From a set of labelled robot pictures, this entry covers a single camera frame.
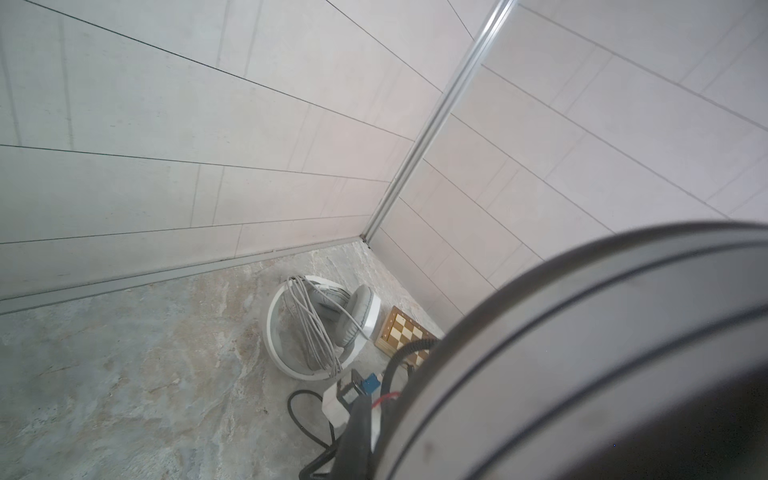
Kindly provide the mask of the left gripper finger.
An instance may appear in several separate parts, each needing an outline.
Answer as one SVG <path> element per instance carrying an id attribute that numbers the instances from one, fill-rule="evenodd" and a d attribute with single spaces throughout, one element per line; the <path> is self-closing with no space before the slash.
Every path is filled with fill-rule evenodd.
<path id="1" fill-rule="evenodd" d="M 347 427 L 338 443 L 330 480 L 365 480 L 371 457 L 372 399 L 358 397 L 352 405 Z"/>

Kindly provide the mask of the white grey headphones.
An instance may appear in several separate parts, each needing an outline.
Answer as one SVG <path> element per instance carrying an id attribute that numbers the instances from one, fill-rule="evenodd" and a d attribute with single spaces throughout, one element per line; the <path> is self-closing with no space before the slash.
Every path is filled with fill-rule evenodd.
<path id="1" fill-rule="evenodd" d="M 300 381 L 338 377 L 373 338 L 382 302 L 360 285 L 347 290 L 313 275 L 292 275 L 269 300 L 262 340 L 271 360 Z"/>

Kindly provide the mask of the black white headphones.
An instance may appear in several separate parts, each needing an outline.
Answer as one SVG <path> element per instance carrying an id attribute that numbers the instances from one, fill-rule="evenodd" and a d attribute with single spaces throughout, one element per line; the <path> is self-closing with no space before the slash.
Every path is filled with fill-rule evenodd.
<path id="1" fill-rule="evenodd" d="M 458 323 L 400 395 L 378 479 L 763 479 L 767 229 L 586 244 Z"/>

